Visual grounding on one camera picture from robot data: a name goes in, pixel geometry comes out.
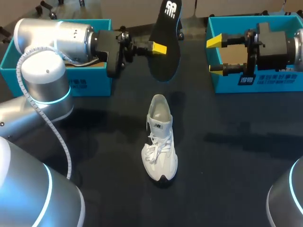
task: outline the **blue box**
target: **blue box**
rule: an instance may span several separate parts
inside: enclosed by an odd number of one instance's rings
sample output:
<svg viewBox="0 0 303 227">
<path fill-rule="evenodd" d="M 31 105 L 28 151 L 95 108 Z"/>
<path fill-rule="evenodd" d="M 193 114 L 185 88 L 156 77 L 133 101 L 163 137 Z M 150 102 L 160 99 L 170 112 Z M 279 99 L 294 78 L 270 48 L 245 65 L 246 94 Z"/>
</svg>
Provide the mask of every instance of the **blue box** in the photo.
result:
<svg viewBox="0 0 303 227">
<path fill-rule="evenodd" d="M 206 40 L 220 33 L 244 34 L 248 29 L 256 29 L 257 23 L 268 22 L 272 32 L 285 31 L 287 37 L 303 28 L 303 22 L 294 16 L 247 16 L 247 17 L 210 17 L 208 20 Z M 206 49 L 209 65 L 223 64 L 218 48 Z M 303 91 L 303 72 L 258 70 L 252 85 L 238 85 L 242 73 L 230 74 L 226 77 L 211 73 L 215 93 L 244 92 L 280 92 Z"/>
<path fill-rule="evenodd" d="M 111 30 L 110 19 L 76 19 L 62 21 L 89 24 L 93 26 L 95 32 L 99 30 Z M 0 64 L 0 73 L 14 97 L 23 95 L 16 76 L 16 65 L 20 56 L 12 39 Z M 104 63 L 104 67 L 68 67 L 66 68 L 66 72 L 73 96 L 111 95 L 112 79 L 107 77 L 106 63 Z"/>
</svg>

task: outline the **shoe insole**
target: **shoe insole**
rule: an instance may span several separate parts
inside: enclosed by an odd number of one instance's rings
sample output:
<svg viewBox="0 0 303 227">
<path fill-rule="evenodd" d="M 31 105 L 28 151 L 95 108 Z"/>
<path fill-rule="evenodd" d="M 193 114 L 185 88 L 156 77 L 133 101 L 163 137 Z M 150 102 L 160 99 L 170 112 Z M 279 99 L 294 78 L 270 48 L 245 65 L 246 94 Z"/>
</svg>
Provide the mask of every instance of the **shoe insole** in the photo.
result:
<svg viewBox="0 0 303 227">
<path fill-rule="evenodd" d="M 170 113 L 168 112 L 168 106 L 163 102 L 157 103 L 151 112 L 151 117 L 159 122 L 169 122 Z"/>
<path fill-rule="evenodd" d="M 180 62 L 180 47 L 177 26 L 180 19 L 182 0 L 163 0 L 150 41 L 167 47 L 165 55 L 148 58 L 151 74 L 161 82 L 169 81 L 177 72 Z"/>
</svg>

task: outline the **shoe tongue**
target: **shoe tongue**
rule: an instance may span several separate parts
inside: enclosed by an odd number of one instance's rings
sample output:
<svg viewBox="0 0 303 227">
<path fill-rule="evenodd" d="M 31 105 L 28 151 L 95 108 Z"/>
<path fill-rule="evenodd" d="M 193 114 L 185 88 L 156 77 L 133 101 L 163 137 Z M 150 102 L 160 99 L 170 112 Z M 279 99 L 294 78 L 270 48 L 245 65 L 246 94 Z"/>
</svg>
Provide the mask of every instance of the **shoe tongue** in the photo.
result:
<svg viewBox="0 0 303 227">
<path fill-rule="evenodd" d="M 155 119 L 149 118 L 149 123 L 151 126 L 151 132 L 155 137 L 160 139 L 165 139 L 168 137 L 172 126 L 172 119 L 170 122 L 160 122 Z"/>
</svg>

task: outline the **dark surface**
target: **dark surface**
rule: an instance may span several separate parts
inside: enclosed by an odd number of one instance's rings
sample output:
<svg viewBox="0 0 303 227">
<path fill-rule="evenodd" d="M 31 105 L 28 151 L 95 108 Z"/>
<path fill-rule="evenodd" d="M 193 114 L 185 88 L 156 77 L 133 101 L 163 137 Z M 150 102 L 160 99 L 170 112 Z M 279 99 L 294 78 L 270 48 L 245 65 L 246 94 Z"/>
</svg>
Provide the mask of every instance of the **dark surface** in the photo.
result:
<svg viewBox="0 0 303 227">
<path fill-rule="evenodd" d="M 215 95 L 203 46 L 180 43 L 169 83 L 157 82 L 137 57 L 111 97 L 75 98 L 72 115 L 57 124 L 85 198 L 86 227 L 269 227 L 267 192 L 302 155 L 303 93 Z M 9 99 L 0 84 L 2 101 Z M 141 160 L 154 94 L 165 95 L 174 117 L 178 174 L 167 189 L 153 184 Z M 47 158 L 38 146 L 46 141 L 55 151 Z M 49 129 L 16 144 L 65 174 Z"/>
</svg>

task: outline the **sneaker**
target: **sneaker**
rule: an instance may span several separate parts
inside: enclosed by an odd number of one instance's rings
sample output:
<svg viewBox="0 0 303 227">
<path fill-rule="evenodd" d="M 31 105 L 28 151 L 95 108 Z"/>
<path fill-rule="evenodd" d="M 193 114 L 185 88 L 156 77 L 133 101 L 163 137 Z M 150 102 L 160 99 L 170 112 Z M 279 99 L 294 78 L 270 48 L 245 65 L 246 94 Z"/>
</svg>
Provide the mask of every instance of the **sneaker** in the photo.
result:
<svg viewBox="0 0 303 227">
<path fill-rule="evenodd" d="M 147 114 L 147 143 L 141 155 L 148 175 L 155 181 L 171 180 L 178 167 L 174 147 L 172 115 L 163 95 L 155 95 Z"/>
</svg>

